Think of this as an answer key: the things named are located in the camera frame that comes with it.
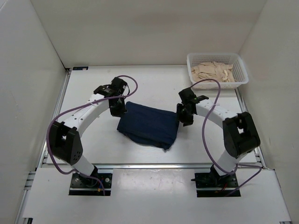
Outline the dark blue denim trousers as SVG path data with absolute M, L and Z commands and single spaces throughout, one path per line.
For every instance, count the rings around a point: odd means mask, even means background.
M 174 112 L 133 102 L 120 118 L 117 130 L 133 142 L 168 150 L 176 140 L 179 121 Z

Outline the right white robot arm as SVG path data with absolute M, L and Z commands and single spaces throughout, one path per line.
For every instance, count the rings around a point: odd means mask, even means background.
M 202 141 L 204 148 L 213 165 L 210 168 L 209 178 L 214 186 L 223 185 L 227 177 L 232 176 L 240 160 L 255 148 L 261 141 L 252 119 L 248 112 L 235 113 L 218 105 L 218 98 L 211 101 L 207 96 L 196 96 L 192 89 L 186 88 L 179 92 L 181 103 L 177 104 L 177 119 L 183 126 L 193 124 L 193 116 L 204 117 L 202 125 Z M 211 121 L 223 130 L 225 151 L 218 160 L 209 152 L 205 139 L 205 125 Z

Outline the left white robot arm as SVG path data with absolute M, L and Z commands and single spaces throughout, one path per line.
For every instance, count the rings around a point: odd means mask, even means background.
M 69 110 L 71 116 L 58 122 L 52 122 L 47 133 L 47 147 L 55 162 L 58 158 L 70 165 L 82 176 L 82 182 L 92 187 L 98 181 L 98 169 L 83 156 L 81 137 L 94 120 L 106 110 L 114 117 L 126 112 L 123 93 L 128 83 L 115 77 L 110 84 L 100 85 L 93 91 L 85 105 Z

